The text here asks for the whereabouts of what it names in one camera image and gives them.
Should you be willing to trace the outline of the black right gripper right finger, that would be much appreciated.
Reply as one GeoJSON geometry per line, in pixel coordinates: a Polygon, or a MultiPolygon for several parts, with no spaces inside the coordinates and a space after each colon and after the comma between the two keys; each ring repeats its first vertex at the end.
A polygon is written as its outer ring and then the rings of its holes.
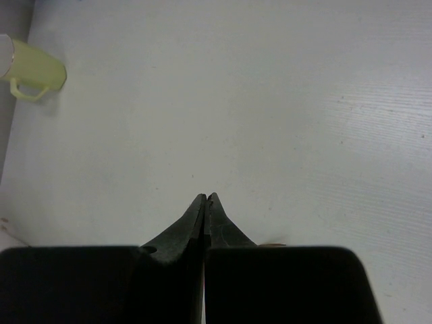
{"type": "Polygon", "coordinates": [[[255,244],[227,216],[217,193],[212,193],[205,205],[205,320],[224,323],[229,318],[224,311],[234,300],[234,280],[238,274],[232,260],[239,249],[256,248],[255,244]]]}

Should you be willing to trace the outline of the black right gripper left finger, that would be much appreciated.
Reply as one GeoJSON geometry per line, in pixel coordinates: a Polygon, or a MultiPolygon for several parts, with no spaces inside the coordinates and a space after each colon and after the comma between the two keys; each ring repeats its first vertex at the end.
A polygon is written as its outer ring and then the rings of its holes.
{"type": "Polygon", "coordinates": [[[177,221],[142,247],[153,261],[144,277],[145,304],[159,323],[202,321],[206,202],[199,194],[177,221]]]}

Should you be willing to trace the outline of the light green mug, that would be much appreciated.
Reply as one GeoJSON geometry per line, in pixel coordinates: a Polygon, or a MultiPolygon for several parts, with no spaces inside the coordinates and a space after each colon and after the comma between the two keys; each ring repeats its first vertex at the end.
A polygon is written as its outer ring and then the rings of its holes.
{"type": "Polygon", "coordinates": [[[9,83],[15,98],[35,102],[49,91],[61,90],[67,71],[48,53],[2,34],[1,80],[9,83]]]}

